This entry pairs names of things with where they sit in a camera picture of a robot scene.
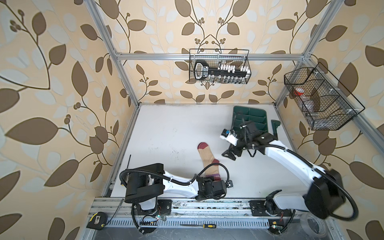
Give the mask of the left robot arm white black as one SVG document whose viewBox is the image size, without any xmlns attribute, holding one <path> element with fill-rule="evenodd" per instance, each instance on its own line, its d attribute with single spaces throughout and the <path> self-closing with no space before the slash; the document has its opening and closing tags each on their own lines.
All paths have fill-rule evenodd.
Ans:
<svg viewBox="0 0 384 240">
<path fill-rule="evenodd" d="M 226 180 L 215 177 L 203 177 L 210 167 L 222 167 L 227 173 Z M 169 215 L 172 201 L 159 200 L 163 194 L 173 194 L 198 202 L 221 200 L 228 188 L 233 187 L 228 169 L 220 163 L 212 163 L 191 179 L 170 174 L 164 165 L 156 163 L 135 169 L 125 169 L 119 174 L 121 184 L 126 188 L 124 202 L 131 204 L 134 213 L 139 216 Z"/>
</svg>

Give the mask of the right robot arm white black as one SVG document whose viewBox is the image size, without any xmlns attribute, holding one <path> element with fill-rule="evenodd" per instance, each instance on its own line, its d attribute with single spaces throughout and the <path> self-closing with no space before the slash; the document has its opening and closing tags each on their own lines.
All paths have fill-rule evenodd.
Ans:
<svg viewBox="0 0 384 240">
<path fill-rule="evenodd" d="M 257 152 L 275 160 L 293 173 L 307 188 L 306 191 L 285 193 L 275 190 L 265 198 L 266 212 L 275 215 L 278 210 L 310 212 L 320 219 L 332 217 L 351 222 L 357 219 L 359 209 L 345 190 L 342 177 L 336 170 L 316 166 L 285 146 L 278 137 L 257 128 L 252 121 L 238 128 L 224 129 L 221 139 L 230 143 L 222 154 L 231 160 L 247 151 L 251 157 Z"/>
</svg>

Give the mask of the green compartment tray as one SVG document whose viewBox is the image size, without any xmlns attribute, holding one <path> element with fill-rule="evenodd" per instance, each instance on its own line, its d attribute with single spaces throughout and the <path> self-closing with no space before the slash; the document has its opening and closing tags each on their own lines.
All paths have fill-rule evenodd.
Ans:
<svg viewBox="0 0 384 240">
<path fill-rule="evenodd" d="M 269 131 L 267 112 L 265 110 L 234 106 L 232 128 L 235 131 L 239 131 L 240 126 L 248 121 L 254 122 L 257 129 L 262 133 Z"/>
</svg>

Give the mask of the beige maroon striped sock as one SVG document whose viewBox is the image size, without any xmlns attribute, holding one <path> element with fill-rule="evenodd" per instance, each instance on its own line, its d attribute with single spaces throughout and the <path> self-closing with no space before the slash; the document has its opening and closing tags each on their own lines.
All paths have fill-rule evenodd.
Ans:
<svg viewBox="0 0 384 240">
<path fill-rule="evenodd" d="M 213 163 L 219 163 L 219 161 L 214 157 L 209 145 L 205 142 L 202 142 L 197 147 L 200 157 L 203 161 L 204 167 L 207 167 Z M 205 170 L 205 177 L 213 177 L 215 181 L 221 180 L 219 166 L 211 166 Z"/>
</svg>

